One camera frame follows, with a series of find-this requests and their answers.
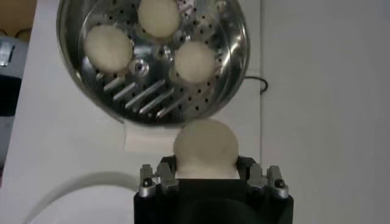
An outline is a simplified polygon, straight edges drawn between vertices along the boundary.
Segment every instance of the white surface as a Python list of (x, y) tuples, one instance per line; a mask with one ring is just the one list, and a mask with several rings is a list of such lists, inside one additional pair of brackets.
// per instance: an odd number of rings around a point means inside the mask
[[(58, 3), (59, 0), (38, 1), (0, 189), (1, 223), (28, 222), (42, 205), (62, 194), (68, 183), (84, 180), (89, 175), (111, 177), (112, 173), (119, 173), (137, 177), (142, 164), (156, 166), (161, 157), (170, 155), (159, 151), (136, 152), (147, 148), (142, 142), (130, 144), (134, 150), (124, 152), (123, 124), (95, 106), (73, 83), (57, 47)], [(246, 5), (257, 4), (257, 0), (245, 1), (244, 8), (251, 9)], [(258, 23), (251, 20), (251, 24), (254, 26), (249, 25), (250, 29), (260, 33)], [(254, 43), (252, 47), (260, 49)], [(250, 67), (258, 64), (260, 58), (252, 55)], [(250, 75), (259, 73), (258, 69), (249, 72)], [(259, 83), (245, 81), (240, 92), (216, 117), (233, 127), (242, 149), (240, 154), (259, 159)], [(149, 142), (165, 141), (158, 137), (145, 138), (138, 132), (133, 134)]]
[(262, 160), (295, 223), (389, 223), (390, 1), (266, 0)]
[(134, 195), (116, 186), (83, 188), (54, 201), (30, 224), (131, 224)]

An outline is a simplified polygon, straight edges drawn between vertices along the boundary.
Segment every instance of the screw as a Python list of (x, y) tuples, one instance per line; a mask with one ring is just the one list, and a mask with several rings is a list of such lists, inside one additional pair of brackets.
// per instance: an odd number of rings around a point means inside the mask
[(276, 179), (275, 180), (275, 187), (276, 188), (284, 188), (286, 186), (285, 181), (282, 179)]
[(143, 187), (150, 187), (153, 185), (153, 180), (151, 178), (145, 178), (144, 182), (142, 183)]

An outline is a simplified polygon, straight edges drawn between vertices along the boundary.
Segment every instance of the black cable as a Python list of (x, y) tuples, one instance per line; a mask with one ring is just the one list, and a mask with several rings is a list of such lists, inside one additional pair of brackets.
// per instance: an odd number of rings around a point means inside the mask
[(7, 32), (5, 30), (1, 30), (0, 29), (0, 32), (4, 33), (6, 36), (8, 36)]
[(264, 83), (264, 88), (260, 89), (260, 95), (263, 95), (268, 90), (268, 82), (267, 80), (257, 77), (257, 76), (246, 76), (245, 79), (254, 79), (254, 80), (259, 80), (261, 83)]
[(16, 33), (16, 35), (15, 35), (15, 38), (19, 38), (19, 36), (22, 34), (22, 33), (24, 33), (24, 32), (31, 32), (31, 28), (28, 28), (28, 29), (21, 29), (21, 30), (19, 30), (17, 33)]

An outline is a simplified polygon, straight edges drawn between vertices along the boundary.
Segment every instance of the white wall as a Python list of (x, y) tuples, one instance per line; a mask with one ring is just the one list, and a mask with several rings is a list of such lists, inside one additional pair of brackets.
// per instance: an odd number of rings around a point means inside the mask
[(390, 1), (265, 0), (265, 166), (295, 223), (388, 223)]

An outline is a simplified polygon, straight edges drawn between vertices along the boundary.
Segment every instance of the metal bracket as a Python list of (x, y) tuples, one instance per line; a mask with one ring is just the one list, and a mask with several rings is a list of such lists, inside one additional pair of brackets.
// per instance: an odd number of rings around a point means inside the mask
[(264, 194), (266, 188), (271, 190), (271, 194), (275, 198), (288, 198), (288, 186), (282, 178), (279, 166), (271, 166), (267, 170), (267, 175), (263, 175), (263, 170), (260, 164), (253, 164), (250, 167), (250, 174), (247, 184), (253, 189)]
[(176, 193), (179, 190), (179, 181), (171, 172), (168, 163), (160, 163), (157, 167), (157, 175), (160, 176), (161, 189), (164, 194)]
[(151, 165), (142, 165), (140, 179), (140, 186), (138, 187), (140, 197), (153, 197), (156, 194), (156, 184), (153, 181), (153, 168)]
[(268, 186), (276, 198), (288, 198), (288, 186), (282, 178), (279, 166), (271, 166), (267, 170)]

